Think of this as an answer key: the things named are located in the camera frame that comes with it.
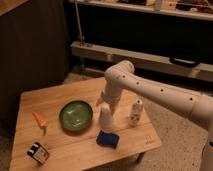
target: blue sponge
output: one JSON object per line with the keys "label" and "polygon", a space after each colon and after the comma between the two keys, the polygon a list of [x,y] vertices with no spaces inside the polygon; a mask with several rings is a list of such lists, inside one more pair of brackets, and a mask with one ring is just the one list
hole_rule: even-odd
{"label": "blue sponge", "polygon": [[100,131],[96,139],[97,144],[116,148],[119,141],[119,136],[113,133],[105,133]]}

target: toy carrot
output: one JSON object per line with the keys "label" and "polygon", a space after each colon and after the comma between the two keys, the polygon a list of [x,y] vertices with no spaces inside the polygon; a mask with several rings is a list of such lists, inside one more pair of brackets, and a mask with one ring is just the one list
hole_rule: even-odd
{"label": "toy carrot", "polygon": [[45,135],[47,123],[46,123],[44,117],[38,112],[33,112],[33,115],[34,115],[39,127],[44,130],[44,135]]}

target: white container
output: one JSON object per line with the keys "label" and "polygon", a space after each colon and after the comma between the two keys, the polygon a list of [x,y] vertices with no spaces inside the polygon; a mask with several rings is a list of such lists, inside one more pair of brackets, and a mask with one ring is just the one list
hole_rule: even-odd
{"label": "white container", "polygon": [[99,115],[99,124],[103,131],[109,131],[113,126],[113,116],[108,104],[105,104],[101,107]]}

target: small white toy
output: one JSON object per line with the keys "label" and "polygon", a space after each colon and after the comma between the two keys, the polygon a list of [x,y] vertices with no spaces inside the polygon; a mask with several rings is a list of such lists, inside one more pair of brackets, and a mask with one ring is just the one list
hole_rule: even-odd
{"label": "small white toy", "polygon": [[132,105],[131,113],[129,116],[129,125],[136,126],[141,118],[143,112],[143,101],[138,99],[136,103]]}

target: green bowl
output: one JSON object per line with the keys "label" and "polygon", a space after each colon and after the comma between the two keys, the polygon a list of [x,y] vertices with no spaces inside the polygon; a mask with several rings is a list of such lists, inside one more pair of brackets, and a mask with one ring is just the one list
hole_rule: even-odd
{"label": "green bowl", "polygon": [[62,108],[59,120],[64,129],[78,132],[90,125],[92,116],[92,107],[84,101],[76,100]]}

